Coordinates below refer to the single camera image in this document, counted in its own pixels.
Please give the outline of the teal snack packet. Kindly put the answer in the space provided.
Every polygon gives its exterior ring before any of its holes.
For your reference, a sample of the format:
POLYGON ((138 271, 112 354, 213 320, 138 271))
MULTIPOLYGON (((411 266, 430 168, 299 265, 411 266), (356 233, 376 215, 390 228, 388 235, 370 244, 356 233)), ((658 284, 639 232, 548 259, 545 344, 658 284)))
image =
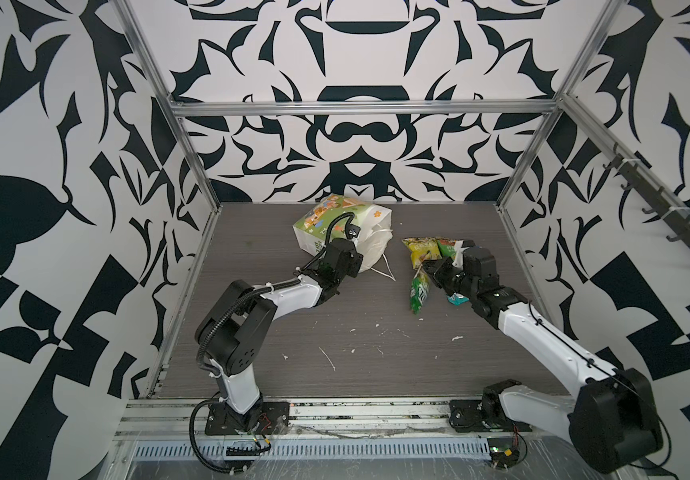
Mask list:
POLYGON ((469 301, 469 298, 458 293, 454 293, 447 297, 447 300, 455 306, 462 305, 469 301))

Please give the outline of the green snack packet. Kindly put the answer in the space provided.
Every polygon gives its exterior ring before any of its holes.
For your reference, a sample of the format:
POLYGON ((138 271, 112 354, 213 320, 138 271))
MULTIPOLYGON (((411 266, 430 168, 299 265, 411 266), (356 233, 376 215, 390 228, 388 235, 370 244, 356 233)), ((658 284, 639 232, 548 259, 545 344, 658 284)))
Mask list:
POLYGON ((452 260, 455 260, 462 253, 462 240, 437 238, 436 244, 442 258, 451 258, 452 260))

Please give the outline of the green Fox's candy packet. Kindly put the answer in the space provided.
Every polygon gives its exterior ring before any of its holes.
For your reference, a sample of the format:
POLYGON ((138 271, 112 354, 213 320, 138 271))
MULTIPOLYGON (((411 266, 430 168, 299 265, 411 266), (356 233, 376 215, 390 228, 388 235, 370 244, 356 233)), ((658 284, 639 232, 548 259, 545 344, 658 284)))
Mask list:
POLYGON ((410 309, 413 314, 418 314, 426 302, 430 291, 430 278, 420 266, 411 282, 410 309))

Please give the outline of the yellow snack packet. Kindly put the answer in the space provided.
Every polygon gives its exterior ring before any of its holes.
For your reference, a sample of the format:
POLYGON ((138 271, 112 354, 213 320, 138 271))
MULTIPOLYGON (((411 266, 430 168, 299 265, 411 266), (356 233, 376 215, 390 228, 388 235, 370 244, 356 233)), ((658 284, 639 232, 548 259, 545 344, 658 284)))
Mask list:
POLYGON ((410 237, 402 240, 410 251, 412 268, 418 270, 425 260, 438 260, 442 257, 435 237, 410 237))

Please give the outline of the white floral paper bag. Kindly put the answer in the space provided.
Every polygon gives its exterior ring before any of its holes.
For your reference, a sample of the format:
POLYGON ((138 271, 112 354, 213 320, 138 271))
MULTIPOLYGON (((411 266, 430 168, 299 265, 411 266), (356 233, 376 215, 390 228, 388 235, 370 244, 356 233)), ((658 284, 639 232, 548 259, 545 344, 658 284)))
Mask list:
POLYGON ((299 247, 312 256, 326 239, 347 238, 363 256, 360 272, 383 259, 393 238, 392 210, 339 194, 330 194, 293 224, 299 247))

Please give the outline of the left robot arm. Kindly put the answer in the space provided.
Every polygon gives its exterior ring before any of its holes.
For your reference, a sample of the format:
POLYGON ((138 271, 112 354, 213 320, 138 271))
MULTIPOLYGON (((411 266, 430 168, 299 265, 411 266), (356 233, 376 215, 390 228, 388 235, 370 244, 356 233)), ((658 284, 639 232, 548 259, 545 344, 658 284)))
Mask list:
POLYGON ((230 414, 246 421, 259 413, 253 362, 273 322, 326 303, 362 262, 353 241, 335 238, 290 280, 260 286, 236 280, 227 287, 197 329, 195 361, 217 380, 230 414))

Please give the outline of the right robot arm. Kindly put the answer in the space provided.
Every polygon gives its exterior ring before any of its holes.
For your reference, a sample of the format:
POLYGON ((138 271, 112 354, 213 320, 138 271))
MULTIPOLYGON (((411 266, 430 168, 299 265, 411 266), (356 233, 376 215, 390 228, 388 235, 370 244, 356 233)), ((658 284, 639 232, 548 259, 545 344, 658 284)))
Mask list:
POLYGON ((669 444, 649 380, 583 348, 502 285, 489 250, 465 242, 458 258, 426 259, 422 269, 446 294, 467 298, 479 317, 523 347, 568 394, 555 397, 504 380, 486 387, 476 408, 452 405, 449 422, 456 431, 527 424, 573 446, 601 474, 636 465, 669 444))

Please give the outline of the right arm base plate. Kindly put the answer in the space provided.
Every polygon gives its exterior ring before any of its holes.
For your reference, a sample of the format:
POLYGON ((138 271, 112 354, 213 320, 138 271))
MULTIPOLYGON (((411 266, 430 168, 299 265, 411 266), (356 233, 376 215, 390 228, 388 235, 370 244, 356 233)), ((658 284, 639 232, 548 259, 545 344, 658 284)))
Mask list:
POLYGON ((529 424, 486 413, 480 399, 453 399, 449 402, 448 423, 457 433, 532 432, 529 424))

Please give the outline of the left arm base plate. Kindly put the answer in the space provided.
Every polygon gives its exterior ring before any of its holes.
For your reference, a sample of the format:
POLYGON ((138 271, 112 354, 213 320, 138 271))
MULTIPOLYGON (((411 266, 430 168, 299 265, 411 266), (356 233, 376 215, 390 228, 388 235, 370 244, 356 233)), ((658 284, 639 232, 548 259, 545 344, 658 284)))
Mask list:
POLYGON ((237 413, 226 402, 210 405, 204 433, 225 436, 251 433, 269 435, 288 426, 288 402, 260 399, 246 413, 237 413))

